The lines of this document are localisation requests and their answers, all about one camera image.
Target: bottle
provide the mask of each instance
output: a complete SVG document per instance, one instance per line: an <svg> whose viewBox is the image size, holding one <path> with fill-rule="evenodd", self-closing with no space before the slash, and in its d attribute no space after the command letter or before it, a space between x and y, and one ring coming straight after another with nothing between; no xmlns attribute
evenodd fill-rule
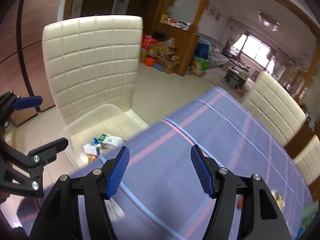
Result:
<svg viewBox="0 0 320 240"><path fill-rule="evenodd" d="M174 38L170 38L170 39L168 39L167 40L167 46L173 46L173 44L174 44Z"/></svg>
<svg viewBox="0 0 320 240"><path fill-rule="evenodd" d="M191 23L187 23L187 26L184 28L185 31L189 30Z"/></svg>

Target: blue box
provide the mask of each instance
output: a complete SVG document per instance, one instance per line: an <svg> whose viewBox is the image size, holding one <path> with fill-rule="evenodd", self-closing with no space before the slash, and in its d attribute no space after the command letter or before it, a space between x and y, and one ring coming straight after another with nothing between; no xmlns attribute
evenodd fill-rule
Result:
<svg viewBox="0 0 320 240"><path fill-rule="evenodd" d="M156 70L159 70L159 71L163 71L163 66L161 66L160 64L158 63L154 63L153 64L153 67L156 69Z"/></svg>

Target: red bag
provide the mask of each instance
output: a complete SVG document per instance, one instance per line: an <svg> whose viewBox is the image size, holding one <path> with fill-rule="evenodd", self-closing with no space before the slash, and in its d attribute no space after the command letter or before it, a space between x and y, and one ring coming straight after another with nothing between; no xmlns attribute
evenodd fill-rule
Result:
<svg viewBox="0 0 320 240"><path fill-rule="evenodd" d="M149 45L151 44L157 44L159 41L151 38L151 36L148 36L148 35L145 35L143 34L142 35L142 45L141 47L145 50L149 50Z"/></svg>

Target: metal screw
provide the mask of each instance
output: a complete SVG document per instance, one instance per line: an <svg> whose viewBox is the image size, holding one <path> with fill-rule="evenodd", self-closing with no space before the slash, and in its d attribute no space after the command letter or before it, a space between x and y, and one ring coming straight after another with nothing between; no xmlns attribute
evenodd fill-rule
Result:
<svg viewBox="0 0 320 240"><path fill-rule="evenodd" d="M38 184L38 182L33 181L31 185L32 185L32 188L33 188L34 190L38 190L38 189L39 189L39 184Z"/></svg>
<svg viewBox="0 0 320 240"><path fill-rule="evenodd" d="M92 173L93 173L94 175L100 175L101 172L102 172L102 171L101 171L100 169L95 169L95 170L93 170Z"/></svg>
<svg viewBox="0 0 320 240"><path fill-rule="evenodd" d="M38 155L35 155L35 156L33 156L33 160L34 160L36 163L38 163L39 160L40 160L40 158L39 158Z"/></svg>
<svg viewBox="0 0 320 240"><path fill-rule="evenodd" d="M64 175L61 175L59 179L61 181L65 181L65 180L67 180L67 178L68 178L68 175L64 174Z"/></svg>
<svg viewBox="0 0 320 240"><path fill-rule="evenodd" d="M221 174L227 174L227 173L228 173L228 170L227 170L226 168L220 168L220 169L219 169L219 172L220 172Z"/></svg>
<svg viewBox="0 0 320 240"><path fill-rule="evenodd" d="M253 178L254 178L255 180L260 180L260 179L261 179L261 176L260 176L259 174L254 174L254 175L253 175Z"/></svg>

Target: ceiling light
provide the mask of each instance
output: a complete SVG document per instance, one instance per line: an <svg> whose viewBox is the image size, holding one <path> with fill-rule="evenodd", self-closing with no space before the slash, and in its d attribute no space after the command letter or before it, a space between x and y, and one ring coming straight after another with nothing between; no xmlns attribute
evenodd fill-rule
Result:
<svg viewBox="0 0 320 240"><path fill-rule="evenodd" d="M279 23L275 20L271 19L270 17L266 16L265 14L258 11L258 21L263 24L264 26L268 27L273 32L278 31Z"/></svg>

